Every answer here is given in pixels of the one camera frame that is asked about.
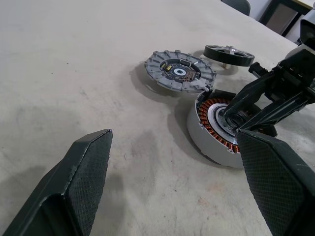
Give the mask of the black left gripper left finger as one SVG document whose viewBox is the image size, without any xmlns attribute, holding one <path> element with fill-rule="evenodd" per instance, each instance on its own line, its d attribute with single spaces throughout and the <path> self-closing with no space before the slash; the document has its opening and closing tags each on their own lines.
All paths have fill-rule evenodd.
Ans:
<svg viewBox="0 0 315 236">
<path fill-rule="evenodd" d="M 112 129 L 76 140 L 38 183 L 5 236 L 88 236 L 105 185 Z"/>
</svg>

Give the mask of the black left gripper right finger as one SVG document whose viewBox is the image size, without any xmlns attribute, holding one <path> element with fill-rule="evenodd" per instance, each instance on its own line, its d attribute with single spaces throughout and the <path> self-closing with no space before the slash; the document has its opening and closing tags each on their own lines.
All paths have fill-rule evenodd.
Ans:
<svg viewBox="0 0 315 236">
<path fill-rule="evenodd" d="M 315 173 L 284 141 L 239 130 L 250 191 L 274 236 L 315 234 Z"/>
</svg>

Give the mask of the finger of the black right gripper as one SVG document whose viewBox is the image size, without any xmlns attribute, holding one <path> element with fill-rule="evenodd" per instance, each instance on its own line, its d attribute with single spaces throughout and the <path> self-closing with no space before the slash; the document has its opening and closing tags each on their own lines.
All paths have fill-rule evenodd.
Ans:
<svg viewBox="0 0 315 236">
<path fill-rule="evenodd" d="M 313 103 L 313 97 L 305 94 L 296 94 L 286 101 L 273 102 L 239 129 L 256 130 L 270 125 L 275 125 L 292 113 L 303 109 Z"/>
<path fill-rule="evenodd" d="M 240 110 L 255 104 L 263 93 L 272 90 L 272 84 L 279 82 L 283 77 L 283 71 L 272 71 L 247 84 L 226 107 L 223 115 L 224 118 L 229 118 Z"/>
</svg>

